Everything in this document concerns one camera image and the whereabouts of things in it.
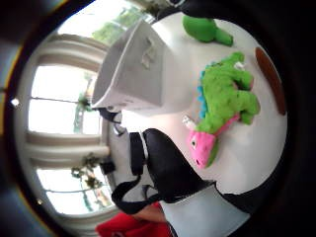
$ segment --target green plush toy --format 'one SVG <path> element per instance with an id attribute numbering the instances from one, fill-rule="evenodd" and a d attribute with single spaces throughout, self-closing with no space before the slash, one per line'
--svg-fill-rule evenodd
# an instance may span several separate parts
<path id="1" fill-rule="evenodd" d="M 244 54 L 234 52 L 220 62 L 206 66 L 197 87 L 201 101 L 200 122 L 185 117 L 190 129 L 188 144 L 199 168 L 209 166 L 218 150 L 218 135 L 231 123 L 241 120 L 250 124 L 259 113 L 257 96 L 250 92 L 253 76 L 244 70 Z"/>
<path id="2" fill-rule="evenodd" d="M 231 46 L 233 37 L 220 29 L 213 19 L 183 17 L 183 26 L 187 34 L 196 40 L 211 42 L 213 40 Z"/>

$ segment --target white bag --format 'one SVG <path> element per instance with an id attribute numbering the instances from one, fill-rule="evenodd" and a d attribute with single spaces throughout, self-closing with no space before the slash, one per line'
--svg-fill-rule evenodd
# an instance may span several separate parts
<path id="1" fill-rule="evenodd" d="M 139 21 L 109 49 L 96 82 L 93 108 L 142 110 L 161 106 L 165 43 Z"/>
<path id="2" fill-rule="evenodd" d="M 215 184 L 178 202 L 160 203 L 178 237 L 228 236 L 250 217 L 224 199 Z"/>

